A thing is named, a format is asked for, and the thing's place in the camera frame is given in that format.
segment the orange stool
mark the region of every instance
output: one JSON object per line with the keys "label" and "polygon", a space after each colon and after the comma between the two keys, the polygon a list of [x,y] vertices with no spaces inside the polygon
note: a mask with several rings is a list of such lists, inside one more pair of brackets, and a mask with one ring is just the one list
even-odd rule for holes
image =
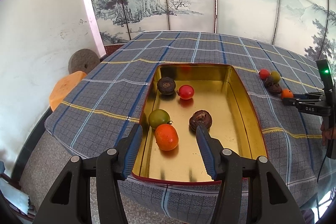
{"label": "orange stool", "polygon": [[49,96],[51,110],[54,111],[73,88],[86,76],[83,71],[76,71],[59,80]]}

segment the black cable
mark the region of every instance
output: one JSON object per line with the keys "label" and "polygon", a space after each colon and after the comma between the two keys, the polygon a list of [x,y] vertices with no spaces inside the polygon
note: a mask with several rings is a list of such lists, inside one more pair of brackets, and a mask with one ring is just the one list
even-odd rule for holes
{"label": "black cable", "polygon": [[[335,129],[335,125],[333,126],[333,130],[332,130],[332,133],[331,133],[331,141],[333,140],[333,137],[334,137],[334,129]],[[321,163],[321,167],[320,167],[320,171],[319,171],[319,174],[317,175],[317,184],[319,184],[319,179],[320,179],[320,174],[321,174],[321,171],[322,171],[322,167],[323,167],[323,164],[327,158],[327,152],[328,150],[330,149],[331,147],[331,142],[329,143],[328,147],[327,147],[327,151],[325,152],[325,156],[323,158],[323,161]],[[318,218],[320,219],[320,210],[319,210],[319,187],[317,188],[317,194],[316,194],[316,208],[317,208],[317,215],[318,215]]]}

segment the screw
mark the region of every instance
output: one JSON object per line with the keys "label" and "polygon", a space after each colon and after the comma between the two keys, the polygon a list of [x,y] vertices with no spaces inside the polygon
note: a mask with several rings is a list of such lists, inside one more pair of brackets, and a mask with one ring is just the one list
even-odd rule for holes
{"label": "screw", "polygon": [[261,156],[259,157],[259,161],[265,164],[267,162],[267,158],[264,156]]}
{"label": "screw", "polygon": [[230,156],[232,154],[232,151],[230,149],[223,149],[222,153],[226,156]]}
{"label": "screw", "polygon": [[78,156],[72,156],[71,157],[71,161],[72,162],[78,162],[79,161],[79,157]]}
{"label": "screw", "polygon": [[109,154],[109,155],[114,155],[115,153],[117,153],[117,150],[114,149],[114,148],[111,148],[111,149],[107,150],[107,154]]}

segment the human hand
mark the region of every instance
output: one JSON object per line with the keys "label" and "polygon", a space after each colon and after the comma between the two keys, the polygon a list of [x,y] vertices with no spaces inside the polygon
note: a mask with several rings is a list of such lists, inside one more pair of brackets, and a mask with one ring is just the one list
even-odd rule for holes
{"label": "human hand", "polygon": [[333,134],[333,129],[329,128],[329,129],[325,129],[324,128],[324,123],[322,123],[321,125],[321,131],[322,131],[322,145],[326,146],[326,140],[331,140],[331,138],[336,139],[336,130],[335,133]]}

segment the stone millstone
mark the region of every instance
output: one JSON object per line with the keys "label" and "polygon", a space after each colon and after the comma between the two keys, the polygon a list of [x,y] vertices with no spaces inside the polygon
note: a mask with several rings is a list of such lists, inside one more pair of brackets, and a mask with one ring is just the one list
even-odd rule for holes
{"label": "stone millstone", "polygon": [[75,52],[69,61],[69,73],[83,71],[89,74],[100,63],[98,55],[89,49],[82,49]]}

